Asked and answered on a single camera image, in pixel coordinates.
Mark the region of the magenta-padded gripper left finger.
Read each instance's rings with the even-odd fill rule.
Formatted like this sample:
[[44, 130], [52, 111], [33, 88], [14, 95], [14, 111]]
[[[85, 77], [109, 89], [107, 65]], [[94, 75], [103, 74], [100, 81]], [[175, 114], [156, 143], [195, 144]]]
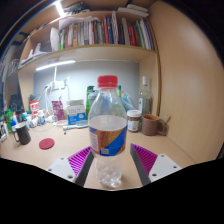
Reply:
[[93, 159], [91, 148], [87, 147], [69, 158], [59, 158], [47, 168], [47, 171], [83, 187]]

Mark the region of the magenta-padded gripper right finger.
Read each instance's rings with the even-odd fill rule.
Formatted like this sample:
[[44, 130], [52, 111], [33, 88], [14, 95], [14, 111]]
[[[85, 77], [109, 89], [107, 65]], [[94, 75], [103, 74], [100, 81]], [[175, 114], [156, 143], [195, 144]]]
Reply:
[[135, 144], [130, 145], [130, 154], [143, 186], [181, 170], [166, 154], [156, 155]]

